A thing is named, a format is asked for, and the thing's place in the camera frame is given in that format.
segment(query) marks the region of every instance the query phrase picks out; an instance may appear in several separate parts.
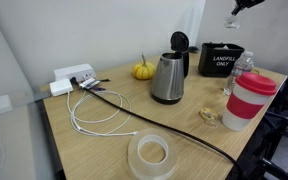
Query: roll of clear tape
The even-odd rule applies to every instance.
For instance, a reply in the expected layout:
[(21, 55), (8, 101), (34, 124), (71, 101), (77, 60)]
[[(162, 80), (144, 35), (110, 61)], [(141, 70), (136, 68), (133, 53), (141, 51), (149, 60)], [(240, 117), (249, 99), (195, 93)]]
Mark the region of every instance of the roll of clear tape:
[[(144, 144), (154, 142), (163, 147), (165, 157), (158, 163), (143, 159), (140, 150)], [(172, 176), (177, 161), (177, 149), (172, 138), (161, 130), (145, 129), (139, 131), (128, 146), (128, 163), (132, 172), (142, 180), (164, 180)]]

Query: bottle cap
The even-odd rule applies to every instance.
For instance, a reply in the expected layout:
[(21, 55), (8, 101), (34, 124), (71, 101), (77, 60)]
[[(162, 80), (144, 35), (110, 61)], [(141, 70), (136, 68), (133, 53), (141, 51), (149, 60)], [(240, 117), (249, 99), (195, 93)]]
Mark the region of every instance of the bottle cap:
[(253, 52), (251, 52), (251, 51), (244, 51), (244, 55), (245, 55), (245, 56), (251, 56), (251, 57), (253, 57)]

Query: power strip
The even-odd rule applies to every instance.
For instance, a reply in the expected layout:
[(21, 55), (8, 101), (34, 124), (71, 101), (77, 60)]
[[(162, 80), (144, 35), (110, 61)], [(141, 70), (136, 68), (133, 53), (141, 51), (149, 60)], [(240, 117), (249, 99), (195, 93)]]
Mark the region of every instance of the power strip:
[(62, 69), (54, 70), (55, 81), (62, 79), (71, 79), (75, 77), (78, 82), (89, 79), (90, 77), (96, 77), (96, 73), (92, 66), (89, 64), (81, 64), (77, 66), (66, 67)]

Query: stainless steel kettle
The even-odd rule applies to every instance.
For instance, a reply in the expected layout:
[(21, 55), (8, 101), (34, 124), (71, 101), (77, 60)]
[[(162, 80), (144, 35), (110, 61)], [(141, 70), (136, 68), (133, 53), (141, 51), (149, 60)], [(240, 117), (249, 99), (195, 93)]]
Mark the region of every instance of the stainless steel kettle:
[(151, 94), (157, 102), (175, 104), (181, 100), (189, 66), (188, 45), (189, 40), (184, 33), (173, 33), (171, 49), (175, 53), (162, 54), (153, 77)]
[(175, 104), (184, 94), (184, 63), (178, 53), (164, 53), (157, 65), (152, 97), (162, 104)]

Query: plastic water bottle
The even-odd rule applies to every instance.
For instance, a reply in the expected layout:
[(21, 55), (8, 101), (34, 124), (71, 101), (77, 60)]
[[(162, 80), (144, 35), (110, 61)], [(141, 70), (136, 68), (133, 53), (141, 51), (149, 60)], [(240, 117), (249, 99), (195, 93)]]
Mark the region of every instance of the plastic water bottle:
[(228, 77), (226, 86), (224, 88), (225, 95), (231, 95), (235, 85), (236, 77), (242, 75), (243, 72), (250, 72), (254, 67), (253, 53), (245, 51), (240, 58), (235, 61), (234, 67)]

